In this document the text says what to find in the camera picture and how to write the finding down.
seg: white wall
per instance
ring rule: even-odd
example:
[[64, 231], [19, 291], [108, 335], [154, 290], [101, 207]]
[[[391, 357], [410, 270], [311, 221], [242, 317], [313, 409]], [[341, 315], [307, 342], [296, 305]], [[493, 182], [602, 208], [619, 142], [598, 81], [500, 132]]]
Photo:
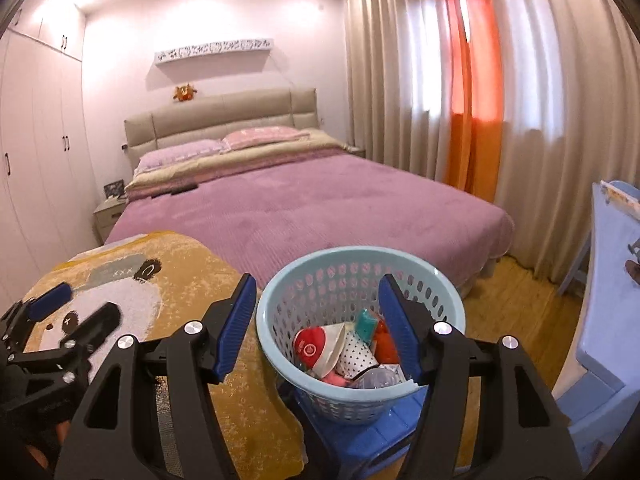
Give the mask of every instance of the white wall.
[[[157, 50], [215, 40], [274, 38], [245, 52], [154, 65]], [[82, 86], [97, 186], [132, 170], [121, 145], [124, 119], [172, 101], [193, 83], [197, 98], [260, 88], [318, 89], [322, 127], [346, 140], [349, 105], [342, 0], [137, 0], [89, 16]]]

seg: panda print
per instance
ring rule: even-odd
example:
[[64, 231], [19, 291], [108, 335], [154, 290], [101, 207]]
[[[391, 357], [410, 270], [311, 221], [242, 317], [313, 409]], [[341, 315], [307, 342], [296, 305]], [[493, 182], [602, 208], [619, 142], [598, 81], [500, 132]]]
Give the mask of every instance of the panda print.
[[95, 269], [86, 285], [74, 291], [72, 301], [53, 314], [53, 320], [49, 319], [40, 350], [58, 348], [60, 340], [71, 334], [92, 313], [108, 301], [115, 303], [122, 313], [120, 326], [91, 356], [92, 380], [121, 336], [133, 334], [139, 341], [146, 340], [162, 303], [160, 289], [154, 283], [154, 276], [161, 269], [159, 260], [146, 259], [142, 254]]

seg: blue stool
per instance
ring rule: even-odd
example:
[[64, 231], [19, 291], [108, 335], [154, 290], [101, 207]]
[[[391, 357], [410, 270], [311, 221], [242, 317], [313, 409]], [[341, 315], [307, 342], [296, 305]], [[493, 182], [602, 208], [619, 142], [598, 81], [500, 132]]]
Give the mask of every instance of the blue stool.
[[364, 426], [332, 422], [319, 415], [299, 391], [293, 397], [335, 462], [337, 479], [364, 480], [407, 453], [426, 393], [427, 388], [420, 388]]

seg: purple bedspread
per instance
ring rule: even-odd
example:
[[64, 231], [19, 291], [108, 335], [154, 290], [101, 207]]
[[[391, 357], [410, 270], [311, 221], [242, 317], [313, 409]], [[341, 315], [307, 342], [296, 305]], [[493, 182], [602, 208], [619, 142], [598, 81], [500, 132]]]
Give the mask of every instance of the purple bedspread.
[[406, 251], [460, 286], [507, 251], [513, 221], [452, 187], [342, 153], [137, 200], [107, 242], [161, 230], [196, 238], [261, 288], [300, 256], [347, 245]]

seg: plastic laundry basket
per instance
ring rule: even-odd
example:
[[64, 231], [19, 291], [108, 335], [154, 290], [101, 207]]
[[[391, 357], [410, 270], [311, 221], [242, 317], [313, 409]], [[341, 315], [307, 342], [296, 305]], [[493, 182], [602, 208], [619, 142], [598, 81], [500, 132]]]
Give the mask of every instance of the plastic laundry basket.
[[258, 338], [267, 359], [308, 395], [316, 410], [337, 422], [371, 422], [418, 386], [408, 380], [357, 390], [323, 383], [300, 369], [292, 340], [302, 328], [353, 321], [366, 307], [380, 313], [378, 283], [387, 273], [406, 298], [424, 303], [434, 319], [464, 333], [465, 311], [451, 282], [420, 258], [379, 247], [343, 247], [304, 256], [276, 274], [258, 303]]

